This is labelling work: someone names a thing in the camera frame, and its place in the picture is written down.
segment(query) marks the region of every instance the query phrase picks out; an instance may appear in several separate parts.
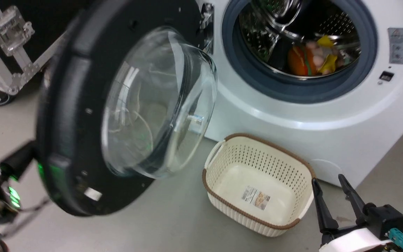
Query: washing machine door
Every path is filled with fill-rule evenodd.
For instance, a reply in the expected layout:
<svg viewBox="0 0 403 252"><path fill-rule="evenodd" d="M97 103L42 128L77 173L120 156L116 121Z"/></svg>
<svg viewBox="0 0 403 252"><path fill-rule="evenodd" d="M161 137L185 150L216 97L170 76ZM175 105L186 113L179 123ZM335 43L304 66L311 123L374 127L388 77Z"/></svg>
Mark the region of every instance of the washing machine door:
<svg viewBox="0 0 403 252"><path fill-rule="evenodd" d="M77 216L110 214L187 167L211 118L215 65L195 1L106 0L69 32L40 101L40 175Z"/></svg>

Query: metal bracket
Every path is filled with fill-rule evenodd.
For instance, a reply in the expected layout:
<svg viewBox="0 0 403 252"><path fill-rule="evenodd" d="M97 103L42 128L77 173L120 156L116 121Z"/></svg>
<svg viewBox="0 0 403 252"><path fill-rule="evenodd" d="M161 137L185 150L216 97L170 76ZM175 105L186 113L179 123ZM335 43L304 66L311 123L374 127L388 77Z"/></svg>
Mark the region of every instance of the metal bracket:
<svg viewBox="0 0 403 252"><path fill-rule="evenodd" d="M212 3L203 3L201 7L200 31L205 37L203 51L205 53L214 53L214 5Z"/></svg>
<svg viewBox="0 0 403 252"><path fill-rule="evenodd" d="M38 64L29 63L23 68L23 74L12 74L12 83L10 83L10 85L5 85L0 82L0 88L2 88L4 92L14 96L36 73L40 72L40 70L41 67Z"/></svg>
<svg viewBox="0 0 403 252"><path fill-rule="evenodd" d="M10 6L0 16L0 46L7 56L13 56L34 33L32 23L24 21L16 6Z"/></svg>

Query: brown basket rim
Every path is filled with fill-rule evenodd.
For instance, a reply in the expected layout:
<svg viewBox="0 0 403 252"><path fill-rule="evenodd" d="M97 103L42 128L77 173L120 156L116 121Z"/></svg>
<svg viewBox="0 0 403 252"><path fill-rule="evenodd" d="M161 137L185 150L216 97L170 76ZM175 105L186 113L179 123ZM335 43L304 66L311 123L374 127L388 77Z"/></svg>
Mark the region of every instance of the brown basket rim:
<svg viewBox="0 0 403 252"><path fill-rule="evenodd" d="M309 163L307 163L304 159L302 159L301 157L299 157L299 156L296 155L295 153L292 153L292 152L290 152L289 150L286 150L286 149L283 148L283 147L280 147L280 146L275 145L274 143L272 143L272 142L270 142L270 141L267 141L267 140L265 140L265 139L262 139L262 138L260 138L260 137L256 137L256 136L254 136L254 135L252 135L252 134L247 134L247 133L235 133L235 134L231 134L231 135L225 137L225 141L228 141L228 140L230 140L230 139L233 139L234 137L247 137L247 138L256 140L256 141L258 141L258 142L261 142L261 143L263 143L263 144L265 144L265 145L268 145L268 146L270 146L270 147L273 147L273 148L275 148L275 149L277 149L277 150L279 150L279 151L282 151L283 153L286 153L287 155L291 156L291 157L294 158L294 159L297 159L299 162L301 162L302 164L304 164L304 165L307 167L307 169L309 170L310 174L312 175L312 178L316 177L316 176L315 176L315 172L314 172L312 166L310 166ZM296 225L300 222L300 219L297 218L297 219L295 219L293 222L290 222L290 223L287 224L287 225L273 225L272 223L266 222L266 221L264 221L264 220L261 220L261 219L259 219L259 218L254 217L254 216L251 215L251 214L248 214L248 213L242 211L241 209L235 207L233 204L231 204L231 203L229 203L228 201L226 201L224 198L222 198L222 197L220 197L219 195L217 195L216 193L214 193L213 190L211 190L211 188L209 188L208 183L206 182L206 172L207 172L207 171L206 171L206 168L204 168L204 169L203 169L203 173L202 173L202 180L203 180L203 186L204 186L205 189L208 191L208 193L211 194L212 196L214 196L214 198L218 199L218 200L219 200L220 202L222 202L223 204L225 204L225 205L227 205L228 207L230 207L231 209L233 209L234 211L236 211L236 212L242 214L243 216L245 216L245 217L247 217L247 218L249 218L249 219L251 219L251 220L254 220L254 221L256 221L257 223L260 223L260 224L262 224L262 225L265 225L265 226L267 226L267 227L269 227L269 228L273 228L273 229L276 229L276 230L288 230L288 229L290 229L290 228L293 228L294 226L296 226Z"/></svg>

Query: equipment case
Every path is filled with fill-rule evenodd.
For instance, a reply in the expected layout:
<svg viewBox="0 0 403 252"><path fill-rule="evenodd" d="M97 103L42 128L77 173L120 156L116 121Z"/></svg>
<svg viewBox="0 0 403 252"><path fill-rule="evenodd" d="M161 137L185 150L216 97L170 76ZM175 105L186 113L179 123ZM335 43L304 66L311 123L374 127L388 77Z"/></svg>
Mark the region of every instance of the equipment case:
<svg viewBox="0 0 403 252"><path fill-rule="evenodd" d="M0 0L0 106L56 51L68 23L93 0Z"/></svg>

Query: stainless steel drum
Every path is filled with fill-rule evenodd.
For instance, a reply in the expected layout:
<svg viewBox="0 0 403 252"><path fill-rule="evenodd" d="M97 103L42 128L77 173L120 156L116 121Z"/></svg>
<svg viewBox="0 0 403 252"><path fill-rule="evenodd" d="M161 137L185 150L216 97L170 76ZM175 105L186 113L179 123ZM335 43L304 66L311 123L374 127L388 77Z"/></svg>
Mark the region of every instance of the stainless steel drum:
<svg viewBox="0 0 403 252"><path fill-rule="evenodd" d="M262 64L273 72L293 75L284 63L274 64L271 58L284 61L287 50L281 49L287 43L306 43L316 41L327 35L339 50L344 66L336 72L344 70L354 63L360 55L360 42L352 20L339 7L329 0L313 0L311 6L305 6L307 0L252 0L239 15L239 26L248 49ZM309 30L297 29L302 22L296 21L315 12L313 21L309 22ZM302 78L321 78L329 75L302 76Z"/></svg>

